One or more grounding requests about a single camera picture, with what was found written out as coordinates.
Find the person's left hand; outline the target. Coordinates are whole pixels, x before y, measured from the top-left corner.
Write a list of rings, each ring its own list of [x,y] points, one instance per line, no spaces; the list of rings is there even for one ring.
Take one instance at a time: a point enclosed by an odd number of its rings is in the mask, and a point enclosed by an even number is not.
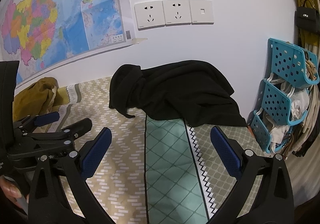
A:
[[[10,180],[1,176],[1,189],[7,199],[9,199],[18,208],[21,208],[26,213],[28,211],[29,195],[22,195],[18,187]]]

